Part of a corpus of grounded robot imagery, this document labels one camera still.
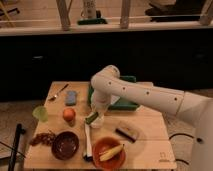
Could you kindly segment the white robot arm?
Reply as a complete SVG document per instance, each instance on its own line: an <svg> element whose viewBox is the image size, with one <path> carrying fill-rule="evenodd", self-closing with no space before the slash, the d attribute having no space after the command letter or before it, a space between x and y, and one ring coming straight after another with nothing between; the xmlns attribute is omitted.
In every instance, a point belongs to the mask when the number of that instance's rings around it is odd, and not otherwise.
<svg viewBox="0 0 213 171"><path fill-rule="evenodd" d="M213 98L187 91L148 86L120 79L120 71L108 65L91 77L91 104L107 109L111 96L118 96L195 127L189 171L213 171Z"/></svg>

